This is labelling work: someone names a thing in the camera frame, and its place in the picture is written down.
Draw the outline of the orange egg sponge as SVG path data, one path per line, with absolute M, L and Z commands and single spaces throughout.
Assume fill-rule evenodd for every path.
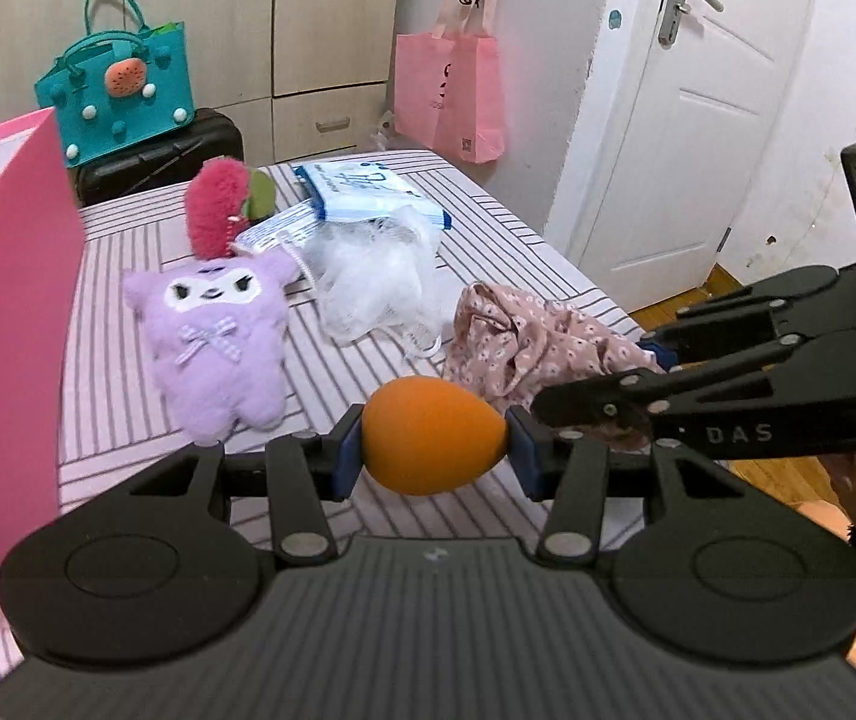
M 384 488 L 428 497 L 472 484 L 508 445 L 508 424 L 455 383 L 403 377 L 371 395 L 361 413 L 364 466 Z

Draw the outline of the pink floral cloth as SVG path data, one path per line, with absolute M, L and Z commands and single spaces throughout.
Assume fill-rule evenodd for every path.
M 531 405 L 542 388 L 631 369 L 661 366 L 651 351 L 574 305 L 475 283 L 454 312 L 444 378 L 506 411 Z

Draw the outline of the purple plush toy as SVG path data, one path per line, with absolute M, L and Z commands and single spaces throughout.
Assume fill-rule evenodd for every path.
M 122 278 L 156 385 L 193 444 L 215 445 L 234 427 L 268 431 L 282 421 L 286 288 L 300 276 L 296 259 L 272 249 Z

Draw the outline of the small blue white packet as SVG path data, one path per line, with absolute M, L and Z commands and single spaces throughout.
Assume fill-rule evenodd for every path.
M 257 257 L 284 245 L 303 249 L 321 224 L 309 203 L 298 203 L 239 232 L 231 242 L 231 250 L 234 254 Z

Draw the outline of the blue wet wipes pack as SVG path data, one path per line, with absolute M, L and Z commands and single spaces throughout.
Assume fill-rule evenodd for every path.
M 448 231 L 453 218 L 400 174 L 379 161 L 309 161 L 295 167 L 321 221 L 380 220 L 410 206 L 428 224 Z

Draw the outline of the red strawberry plush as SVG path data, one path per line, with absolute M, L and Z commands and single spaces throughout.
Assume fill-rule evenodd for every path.
M 272 177 L 243 161 L 220 156 L 203 163 L 187 184 L 185 224 L 195 259 L 233 254 L 233 241 L 252 224 L 275 213 L 277 189 Z

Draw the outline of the pink storage box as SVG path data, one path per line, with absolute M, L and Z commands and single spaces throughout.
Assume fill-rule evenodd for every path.
M 58 512 L 62 372 L 85 226 L 52 110 L 0 124 L 0 562 Z

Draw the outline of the white door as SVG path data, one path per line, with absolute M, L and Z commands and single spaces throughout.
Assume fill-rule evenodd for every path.
M 607 0 L 547 241 L 627 310 L 700 286 L 741 213 L 812 0 Z

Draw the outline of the black suitcase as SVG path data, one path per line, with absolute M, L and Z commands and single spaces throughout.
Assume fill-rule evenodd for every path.
M 243 134 L 227 115 L 202 107 L 185 127 L 78 167 L 73 174 L 76 200 L 81 206 L 97 205 L 187 182 L 205 161 L 222 156 L 244 160 Z

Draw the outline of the pink paper bag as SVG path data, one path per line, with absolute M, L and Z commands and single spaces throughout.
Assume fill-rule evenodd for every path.
M 399 135 L 465 164 L 503 156 L 496 7 L 498 0 L 442 0 L 431 29 L 396 37 L 392 112 Z

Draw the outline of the teal felt handbag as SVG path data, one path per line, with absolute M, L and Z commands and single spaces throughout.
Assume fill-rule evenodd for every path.
M 34 85 L 55 110 L 68 169 L 192 124 L 185 25 L 151 26 L 137 0 L 124 0 L 135 28 L 94 31 L 68 46 Z

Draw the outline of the beige wardrobe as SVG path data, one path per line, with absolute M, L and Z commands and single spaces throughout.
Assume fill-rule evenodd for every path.
M 0 121 L 88 29 L 135 16 L 187 28 L 193 99 L 227 115 L 256 164 L 368 149 L 384 109 L 397 0 L 0 0 Z

